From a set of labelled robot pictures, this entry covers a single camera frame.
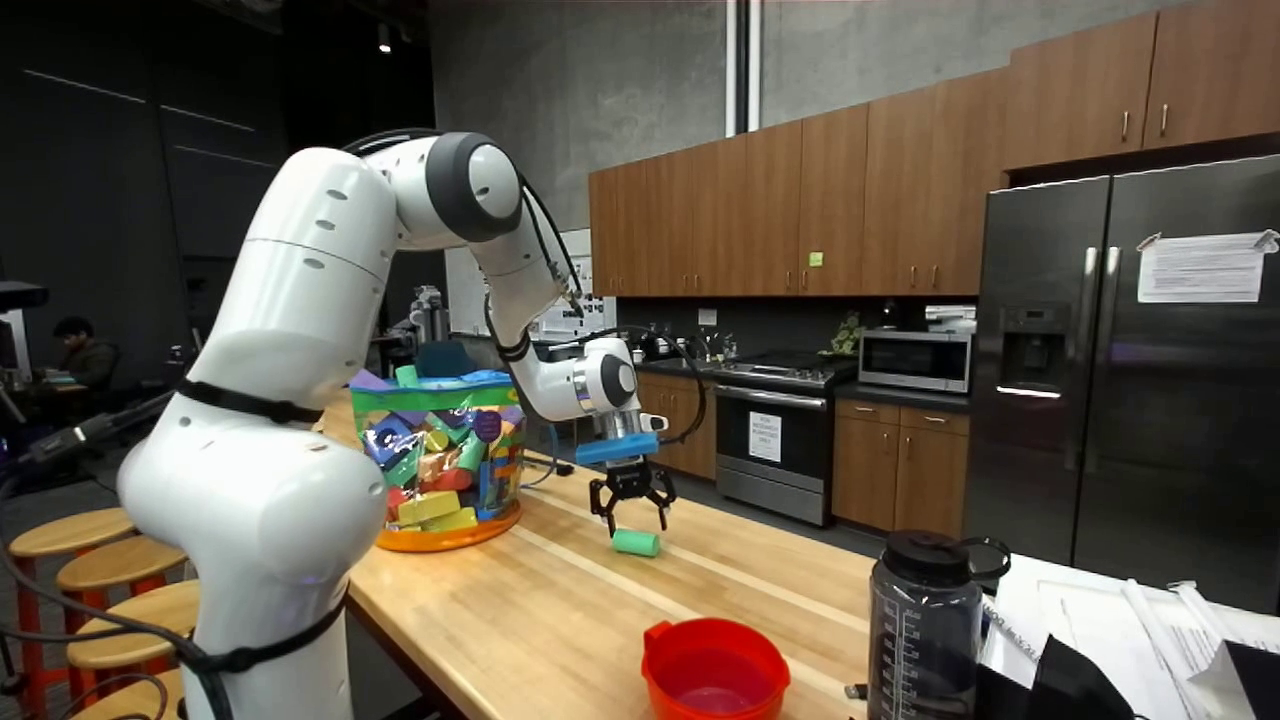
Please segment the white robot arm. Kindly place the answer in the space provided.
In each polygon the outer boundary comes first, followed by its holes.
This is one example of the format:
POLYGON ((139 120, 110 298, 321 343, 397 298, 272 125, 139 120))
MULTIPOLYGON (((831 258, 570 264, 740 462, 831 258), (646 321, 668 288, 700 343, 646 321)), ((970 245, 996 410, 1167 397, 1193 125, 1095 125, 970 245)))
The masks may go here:
POLYGON ((151 432, 124 454, 130 519, 196 569, 177 647, 189 720, 352 720, 343 586, 384 522, 381 466, 315 432, 369 357, 392 258, 466 246, 525 409, 599 420, 581 454, 633 480, 657 452, 628 343, 543 358, 530 329, 572 296, 554 221, 481 131, 373 150, 299 148, 266 188, 220 312, 151 432))

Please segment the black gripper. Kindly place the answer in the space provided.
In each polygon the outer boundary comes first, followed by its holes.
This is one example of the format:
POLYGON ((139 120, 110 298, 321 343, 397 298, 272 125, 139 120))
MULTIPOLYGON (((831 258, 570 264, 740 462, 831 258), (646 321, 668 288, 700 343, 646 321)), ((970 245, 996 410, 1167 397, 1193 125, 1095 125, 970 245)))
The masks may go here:
POLYGON ((653 498, 660 532, 668 532, 668 510, 678 503, 673 480, 647 460, 635 460, 635 462, 616 462, 599 480, 594 480, 588 507, 599 519, 606 536, 616 532, 611 503, 635 498, 635 497, 653 498))

